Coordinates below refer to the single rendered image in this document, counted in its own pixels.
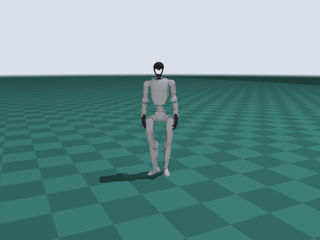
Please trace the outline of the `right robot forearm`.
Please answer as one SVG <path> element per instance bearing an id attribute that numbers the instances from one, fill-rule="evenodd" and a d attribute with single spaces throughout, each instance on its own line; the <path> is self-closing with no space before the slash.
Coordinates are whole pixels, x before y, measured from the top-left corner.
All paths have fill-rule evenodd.
<path id="1" fill-rule="evenodd" d="M 140 116 L 143 117 L 143 115 L 145 115 L 145 117 L 146 117 L 148 104 L 143 103 L 143 98 L 142 98 L 142 104 L 141 104 L 141 105 L 142 105 L 142 107 L 141 107 L 141 114 L 140 114 Z"/>

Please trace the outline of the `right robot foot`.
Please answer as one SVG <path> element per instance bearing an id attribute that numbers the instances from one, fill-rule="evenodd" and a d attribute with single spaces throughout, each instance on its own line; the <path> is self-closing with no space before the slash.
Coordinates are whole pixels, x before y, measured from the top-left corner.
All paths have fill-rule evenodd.
<path id="1" fill-rule="evenodd" d="M 154 175 L 156 173 L 160 172 L 160 168 L 157 167 L 157 169 L 153 168 L 147 175 L 151 176 Z"/>

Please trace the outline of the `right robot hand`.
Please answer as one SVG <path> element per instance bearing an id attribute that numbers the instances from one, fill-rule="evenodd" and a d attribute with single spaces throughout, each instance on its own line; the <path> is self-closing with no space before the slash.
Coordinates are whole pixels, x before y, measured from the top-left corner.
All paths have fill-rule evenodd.
<path id="1" fill-rule="evenodd" d="M 141 117 L 141 119 L 142 119 L 142 125 L 143 125 L 143 127 L 146 129 L 146 121 L 145 121 L 146 115 L 143 114 L 143 116 Z"/>

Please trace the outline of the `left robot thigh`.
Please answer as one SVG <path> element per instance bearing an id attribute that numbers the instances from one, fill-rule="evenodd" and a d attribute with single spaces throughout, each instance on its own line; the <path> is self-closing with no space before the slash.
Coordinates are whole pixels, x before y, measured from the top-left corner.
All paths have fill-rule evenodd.
<path id="1" fill-rule="evenodd" d="M 172 145 L 173 134 L 174 134 L 174 130 L 172 129 L 174 128 L 173 126 L 174 123 L 175 123 L 174 117 L 171 115 L 166 115 L 166 140 L 163 143 L 163 147 L 165 149 L 167 149 L 167 146 L 171 147 Z"/>

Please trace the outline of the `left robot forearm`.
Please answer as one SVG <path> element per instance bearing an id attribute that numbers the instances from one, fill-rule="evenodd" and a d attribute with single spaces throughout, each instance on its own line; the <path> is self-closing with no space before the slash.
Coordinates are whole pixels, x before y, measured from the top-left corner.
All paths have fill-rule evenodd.
<path id="1" fill-rule="evenodd" d="M 176 97 L 176 103 L 173 103 L 172 107 L 173 107 L 173 116 L 175 114 L 177 114 L 177 118 L 178 118 L 179 117 L 179 114 L 178 114 L 179 110 L 178 110 L 178 99 L 177 99 L 177 97 Z"/>

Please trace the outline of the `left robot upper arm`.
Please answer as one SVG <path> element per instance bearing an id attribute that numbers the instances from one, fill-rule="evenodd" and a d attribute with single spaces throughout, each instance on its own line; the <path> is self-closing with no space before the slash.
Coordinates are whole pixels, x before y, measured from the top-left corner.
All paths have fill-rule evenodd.
<path id="1" fill-rule="evenodd" d="M 177 102 L 176 100 L 176 83 L 174 80 L 168 79 L 168 85 L 171 87 L 170 88 L 170 93 L 171 93 L 171 98 L 170 101 L 172 103 Z"/>

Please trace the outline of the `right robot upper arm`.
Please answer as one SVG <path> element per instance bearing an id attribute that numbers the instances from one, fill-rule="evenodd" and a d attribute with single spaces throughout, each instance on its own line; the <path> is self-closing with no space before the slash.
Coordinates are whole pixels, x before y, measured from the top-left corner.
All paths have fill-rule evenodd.
<path id="1" fill-rule="evenodd" d="M 143 99 L 142 99 L 143 103 L 148 103 L 149 102 L 148 94 L 149 94 L 150 81 L 151 80 L 147 80 L 143 84 Z"/>

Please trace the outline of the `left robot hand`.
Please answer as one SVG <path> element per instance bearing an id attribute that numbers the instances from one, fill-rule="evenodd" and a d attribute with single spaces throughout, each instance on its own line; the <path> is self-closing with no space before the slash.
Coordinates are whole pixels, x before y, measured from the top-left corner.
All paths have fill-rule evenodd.
<path id="1" fill-rule="evenodd" d="M 177 116 L 178 116 L 177 114 L 174 114 L 174 124 L 173 124 L 174 128 L 172 130 L 176 129 L 176 127 L 177 127 L 178 119 L 179 119 Z"/>

